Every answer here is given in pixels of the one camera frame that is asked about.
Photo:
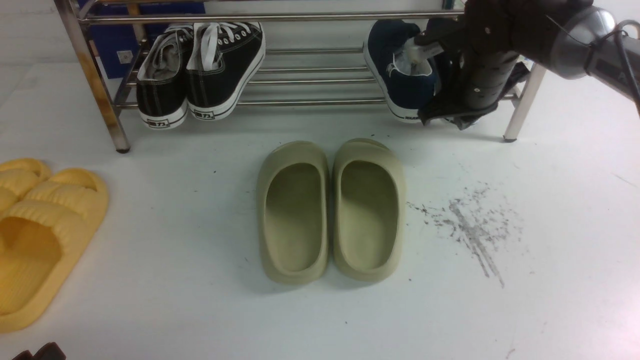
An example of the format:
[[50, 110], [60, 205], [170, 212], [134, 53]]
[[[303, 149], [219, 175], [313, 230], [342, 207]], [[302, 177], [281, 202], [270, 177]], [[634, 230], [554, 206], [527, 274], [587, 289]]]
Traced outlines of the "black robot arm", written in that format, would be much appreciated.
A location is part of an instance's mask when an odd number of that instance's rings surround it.
[[592, 76], [639, 104], [639, 40], [591, 0], [469, 0], [458, 20], [414, 38], [421, 48], [445, 53], [448, 81], [417, 114], [423, 125], [448, 119], [465, 130], [495, 111], [521, 80], [525, 57], [557, 76]]

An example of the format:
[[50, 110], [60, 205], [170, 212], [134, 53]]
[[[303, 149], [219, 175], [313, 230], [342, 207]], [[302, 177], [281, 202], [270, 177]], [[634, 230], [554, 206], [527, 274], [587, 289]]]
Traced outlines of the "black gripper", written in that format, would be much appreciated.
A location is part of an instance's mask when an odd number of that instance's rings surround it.
[[427, 125], [443, 119], [464, 131], [498, 109], [518, 54], [512, 41], [521, 0], [467, 0], [461, 22], [462, 64], [445, 98], [418, 110]]

